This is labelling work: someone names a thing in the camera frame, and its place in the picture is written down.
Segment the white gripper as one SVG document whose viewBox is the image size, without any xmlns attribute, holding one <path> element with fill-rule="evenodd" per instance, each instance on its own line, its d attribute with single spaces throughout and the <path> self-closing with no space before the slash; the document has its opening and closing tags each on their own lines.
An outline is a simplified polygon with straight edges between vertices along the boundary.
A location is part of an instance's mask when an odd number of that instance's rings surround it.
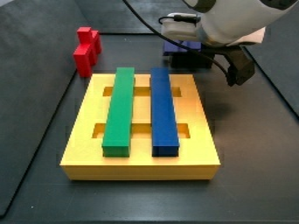
<svg viewBox="0 0 299 224">
<path fill-rule="evenodd" d="M 161 34 L 170 40 L 204 42 L 201 16 L 190 13 L 170 13 L 160 17 Z"/>
</svg>

